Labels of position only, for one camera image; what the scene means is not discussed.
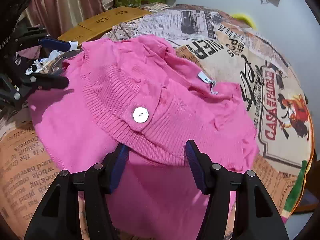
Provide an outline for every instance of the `ribbed knit fabric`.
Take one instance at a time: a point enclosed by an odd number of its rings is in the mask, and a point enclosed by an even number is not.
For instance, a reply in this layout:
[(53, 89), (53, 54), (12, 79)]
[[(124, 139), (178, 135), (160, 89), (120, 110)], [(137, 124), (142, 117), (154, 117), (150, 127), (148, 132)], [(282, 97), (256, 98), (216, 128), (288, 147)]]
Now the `ribbed knit fabric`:
[[(184, 145), (193, 139), (213, 162), (250, 169), (256, 130), (239, 85), (218, 83), (212, 95), (200, 68), (152, 35), (82, 48), (66, 62), (67, 89), (29, 98), (42, 143), (71, 172), (101, 161), (117, 142), (129, 146), (120, 185), (107, 198), (114, 226), (157, 240), (195, 239), (207, 198), (196, 189)], [(143, 123), (133, 119), (137, 107), (148, 110)]]

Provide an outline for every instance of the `white button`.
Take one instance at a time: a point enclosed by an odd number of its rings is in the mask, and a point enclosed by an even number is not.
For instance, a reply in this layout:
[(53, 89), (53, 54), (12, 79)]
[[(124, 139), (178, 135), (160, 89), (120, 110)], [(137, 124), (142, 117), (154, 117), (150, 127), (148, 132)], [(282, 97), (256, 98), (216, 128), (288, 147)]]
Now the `white button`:
[(142, 123), (145, 122), (149, 117), (148, 110), (144, 107), (138, 107), (133, 111), (133, 119), (136, 122)]

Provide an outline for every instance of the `white wall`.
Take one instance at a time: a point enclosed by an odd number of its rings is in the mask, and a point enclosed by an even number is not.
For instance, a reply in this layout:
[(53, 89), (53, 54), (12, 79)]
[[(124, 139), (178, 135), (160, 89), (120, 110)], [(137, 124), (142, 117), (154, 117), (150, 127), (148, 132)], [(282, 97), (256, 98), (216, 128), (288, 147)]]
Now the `white wall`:
[(202, 5), (228, 14), (244, 13), (254, 20), (257, 30), (294, 67), (309, 99), (316, 149), (320, 149), (317, 140), (320, 137), (320, 26), (304, 0), (270, 1), (261, 4), (260, 0), (176, 0), (176, 4)]

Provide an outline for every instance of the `yellow object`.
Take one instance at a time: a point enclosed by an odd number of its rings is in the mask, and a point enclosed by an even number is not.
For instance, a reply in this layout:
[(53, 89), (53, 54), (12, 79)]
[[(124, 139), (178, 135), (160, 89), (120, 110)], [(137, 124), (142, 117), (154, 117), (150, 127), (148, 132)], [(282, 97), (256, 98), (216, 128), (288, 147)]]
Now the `yellow object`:
[(254, 23), (254, 21), (247, 15), (243, 13), (236, 13), (231, 15), (233, 18), (245, 22), (247, 25), (249, 25), (252, 29), (256, 30), (257, 27)]
[(101, 38), (104, 33), (112, 29), (113, 25), (132, 21), (146, 14), (150, 14), (150, 12), (125, 6), (117, 7), (80, 22), (74, 28), (63, 33), (58, 39), (62, 41), (78, 41), (80, 46), (85, 41)]

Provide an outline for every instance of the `pink cloth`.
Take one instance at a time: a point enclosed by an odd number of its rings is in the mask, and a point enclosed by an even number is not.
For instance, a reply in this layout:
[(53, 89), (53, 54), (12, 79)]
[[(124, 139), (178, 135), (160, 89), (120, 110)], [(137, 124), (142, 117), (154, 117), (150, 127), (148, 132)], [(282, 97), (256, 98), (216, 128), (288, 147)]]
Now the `pink cloth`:
[[(68, 60), (65, 90), (30, 96), (32, 120), (61, 169), (88, 169), (118, 142), (130, 147), (115, 192), (107, 196), (113, 225), (161, 239), (196, 239), (208, 196), (196, 188), (184, 153), (187, 140), (231, 171), (250, 169), (256, 130), (238, 84), (201, 81), (194, 63), (153, 35), (85, 42)], [(144, 123), (133, 111), (144, 107)], [(230, 196), (230, 206), (235, 193)]]

